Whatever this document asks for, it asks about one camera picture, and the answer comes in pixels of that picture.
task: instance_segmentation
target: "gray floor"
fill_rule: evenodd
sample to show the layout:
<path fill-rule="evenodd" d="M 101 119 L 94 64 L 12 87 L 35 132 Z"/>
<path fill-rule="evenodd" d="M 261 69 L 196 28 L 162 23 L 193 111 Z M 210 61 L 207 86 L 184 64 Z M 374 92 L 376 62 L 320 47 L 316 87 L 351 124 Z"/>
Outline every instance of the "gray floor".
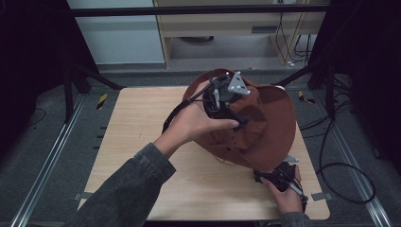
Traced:
<path fill-rule="evenodd" d="M 275 58 L 272 44 L 264 36 L 256 37 L 215 37 L 212 42 L 200 43 L 176 39 L 172 54 L 172 63 L 168 69 L 132 72 L 126 74 L 104 74 L 105 77 L 126 86 L 170 86 L 187 85 L 200 72 L 218 67 L 241 70 L 242 74 L 260 83 L 273 83 L 283 79 L 295 70 L 303 67 L 300 61 L 295 66 L 281 65 Z M 319 103 L 311 104 L 298 98 L 298 91 L 305 97 L 319 100 L 323 89 L 313 93 L 305 88 L 308 75 L 297 79 L 288 87 L 295 106 L 300 126 L 324 116 Z M 77 123 L 62 149 L 42 195 L 37 201 L 29 222 L 61 223 L 68 220 L 78 207 L 73 199 L 75 193 L 84 190 L 92 165 L 101 145 L 118 91 L 91 80 L 93 89 L 89 95 L 75 95 L 75 100 L 84 99 Z M 96 105 L 102 94 L 108 94 L 102 110 Z M 339 96 L 338 104 L 347 101 L 346 96 Z M 8 166 L 0 173 L 0 222 L 12 220 L 24 201 L 36 176 L 41 171 L 49 150 L 63 126 L 64 107 L 63 89 L 57 87 L 43 93 L 37 100 L 38 109 L 32 115 L 31 123 L 13 148 L 13 157 Z M 327 220 L 313 221 L 314 226 L 401 226 L 401 178 L 392 164 L 376 159 L 370 139 L 355 114 L 350 112 L 352 105 L 345 105 L 337 114 L 336 127 L 351 150 L 359 167 L 373 179 L 377 190 L 375 204 L 383 207 L 384 214 L 391 223 L 377 223 L 369 205 L 352 204 L 337 196 L 328 201 L 331 216 Z M 315 169 L 319 168 L 319 155 L 322 136 L 308 137 L 325 131 L 328 121 L 318 127 L 302 131 L 305 144 Z M 343 144 L 339 143 L 339 133 L 333 129 L 327 136 L 323 150 L 323 162 L 344 162 Z M 341 194 L 354 200 L 361 200 L 355 179 L 350 171 L 343 167 L 333 167 L 324 172 L 329 183 Z M 324 192 L 330 192 L 322 178 Z"/>

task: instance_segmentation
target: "floor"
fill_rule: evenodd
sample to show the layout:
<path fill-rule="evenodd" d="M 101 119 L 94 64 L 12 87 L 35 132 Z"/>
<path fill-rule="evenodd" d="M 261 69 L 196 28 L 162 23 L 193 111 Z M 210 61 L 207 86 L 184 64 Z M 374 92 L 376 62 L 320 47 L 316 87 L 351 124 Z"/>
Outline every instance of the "floor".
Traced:
<path fill-rule="evenodd" d="M 306 41 L 303 37 L 297 50 L 305 50 Z M 303 61 L 293 66 L 280 64 L 272 45 L 266 36 L 215 37 L 210 42 L 204 38 L 177 38 L 171 52 L 172 62 L 167 69 L 147 72 L 140 70 L 123 75 L 105 73 L 104 76 L 127 86 L 185 85 L 200 72 L 225 67 L 241 70 L 243 75 L 249 75 L 256 82 L 274 83 L 304 67 Z M 295 54 L 293 58 L 303 59 Z M 308 77 L 305 75 L 288 86 L 301 127 L 326 115 L 323 89 L 309 91 L 305 86 Z M 50 166 L 46 184 L 36 200 L 32 200 L 34 207 L 26 211 L 28 225 L 59 226 L 78 207 L 78 201 L 74 200 L 75 193 L 84 190 L 102 135 L 113 112 L 113 105 L 118 98 L 118 91 L 94 80 L 90 82 L 93 89 L 89 95 L 78 95 L 75 92 L 74 100 L 81 103 L 77 106 L 80 114 L 68 132 L 68 140 L 59 143 L 61 151 L 53 156 L 57 162 Z M 299 91 L 304 93 L 306 100 L 299 98 Z M 108 94 L 105 105 L 97 110 L 99 98 L 105 93 Z M 390 162 L 375 158 L 374 148 L 357 115 L 353 113 L 352 103 L 347 102 L 346 96 L 338 96 L 336 100 L 336 106 L 339 106 L 336 125 L 329 132 L 323 149 L 323 133 L 329 121 L 303 131 L 312 163 L 319 169 L 319 157 L 322 155 L 325 164 L 345 162 L 360 167 L 375 182 L 376 197 L 368 204 L 348 202 L 335 195 L 326 186 L 322 176 L 319 176 L 323 192 L 331 193 L 334 199 L 327 202 L 331 217 L 325 221 L 313 221 L 313 226 L 401 226 L 401 217 L 398 215 L 401 213 L 401 178 Z M 35 189 L 32 185 L 38 174 L 42 173 L 41 169 L 47 163 L 55 141 L 57 143 L 64 120 L 62 87 L 38 97 L 37 107 L 30 126 L 13 148 L 13 157 L 8 166 L 0 173 L 0 225 L 8 226 L 17 217 L 29 190 Z M 331 167 L 324 175 L 329 179 L 329 184 L 347 198 L 361 201 L 372 194 L 369 182 L 348 168 Z"/>

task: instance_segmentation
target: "sweater sleeve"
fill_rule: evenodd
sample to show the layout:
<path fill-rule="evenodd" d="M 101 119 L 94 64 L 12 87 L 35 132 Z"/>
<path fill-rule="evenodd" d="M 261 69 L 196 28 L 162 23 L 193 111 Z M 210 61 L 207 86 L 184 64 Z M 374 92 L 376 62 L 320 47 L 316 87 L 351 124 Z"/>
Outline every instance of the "sweater sleeve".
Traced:
<path fill-rule="evenodd" d="M 286 213 L 281 217 L 282 227 L 307 227 L 310 226 L 309 217 L 301 212 Z"/>
<path fill-rule="evenodd" d="M 65 226 L 142 226 L 174 166 L 148 144 L 122 165 Z"/>

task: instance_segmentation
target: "wooden tabletop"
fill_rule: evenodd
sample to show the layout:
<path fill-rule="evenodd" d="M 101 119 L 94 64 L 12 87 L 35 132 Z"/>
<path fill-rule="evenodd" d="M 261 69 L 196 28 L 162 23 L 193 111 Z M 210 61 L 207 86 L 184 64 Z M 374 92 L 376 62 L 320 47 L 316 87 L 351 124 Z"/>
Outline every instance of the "wooden tabletop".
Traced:
<path fill-rule="evenodd" d="M 138 150 L 153 142 L 186 87 L 126 88 L 120 92 L 96 157 L 85 192 L 100 185 Z M 289 153 L 299 159 L 302 186 L 309 197 L 306 213 L 326 219 L 325 201 L 313 201 L 321 192 L 304 140 L 298 130 Z M 279 219 L 269 190 L 256 183 L 253 171 L 218 160 L 191 142 L 170 158 L 177 172 L 162 187 L 148 219 L 152 220 L 261 220 Z"/>

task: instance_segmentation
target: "brown hat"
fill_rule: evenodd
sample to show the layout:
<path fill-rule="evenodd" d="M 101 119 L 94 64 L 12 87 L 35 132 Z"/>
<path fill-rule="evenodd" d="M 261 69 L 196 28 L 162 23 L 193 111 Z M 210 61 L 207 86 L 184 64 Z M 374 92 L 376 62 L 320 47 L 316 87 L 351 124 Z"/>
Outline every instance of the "brown hat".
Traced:
<path fill-rule="evenodd" d="M 227 69 L 200 75 L 189 85 L 183 100 L 194 95 L 200 83 L 226 73 L 234 75 Z M 294 141 L 296 120 L 291 99 L 282 88 L 242 79 L 251 93 L 233 103 L 231 109 L 251 120 L 238 131 L 212 131 L 195 142 L 223 160 L 259 171 L 273 170 L 287 157 Z"/>

